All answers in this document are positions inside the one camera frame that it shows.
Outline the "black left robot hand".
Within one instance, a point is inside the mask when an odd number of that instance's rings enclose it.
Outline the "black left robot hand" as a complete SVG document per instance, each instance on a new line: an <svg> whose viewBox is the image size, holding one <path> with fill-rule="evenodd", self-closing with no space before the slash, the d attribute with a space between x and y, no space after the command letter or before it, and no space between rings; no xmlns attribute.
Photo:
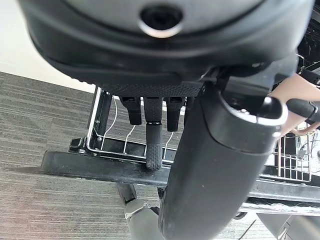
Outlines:
<svg viewBox="0 0 320 240"><path fill-rule="evenodd" d="M283 134L269 90L297 69L312 0L21 0L30 38L54 68L152 107L193 97L158 228L209 240L240 208Z"/></svg>

